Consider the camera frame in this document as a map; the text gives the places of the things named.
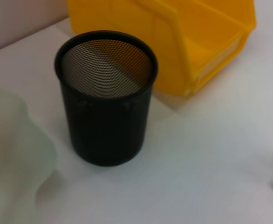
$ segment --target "translucent plastic bag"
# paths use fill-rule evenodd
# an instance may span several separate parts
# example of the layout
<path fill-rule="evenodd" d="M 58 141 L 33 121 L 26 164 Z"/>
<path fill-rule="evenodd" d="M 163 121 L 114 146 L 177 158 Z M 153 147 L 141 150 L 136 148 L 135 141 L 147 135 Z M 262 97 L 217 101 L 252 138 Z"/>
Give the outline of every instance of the translucent plastic bag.
<path fill-rule="evenodd" d="M 0 90 L 0 224 L 35 223 L 35 194 L 55 168 L 52 142 L 25 103 Z"/>

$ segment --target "white surface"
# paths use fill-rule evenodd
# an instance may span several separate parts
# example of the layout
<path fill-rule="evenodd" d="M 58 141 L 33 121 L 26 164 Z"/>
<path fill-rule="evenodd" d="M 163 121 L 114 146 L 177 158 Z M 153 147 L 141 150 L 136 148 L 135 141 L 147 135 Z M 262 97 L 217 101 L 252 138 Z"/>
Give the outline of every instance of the white surface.
<path fill-rule="evenodd" d="M 68 14 L 66 0 L 0 0 L 0 48 Z"/>
<path fill-rule="evenodd" d="M 154 93 L 141 153 L 114 168 L 71 148 L 53 70 L 67 32 L 0 50 L 0 87 L 25 99 L 60 157 L 38 197 L 41 224 L 273 224 L 273 2 L 256 9 L 245 50 L 202 91 Z"/>

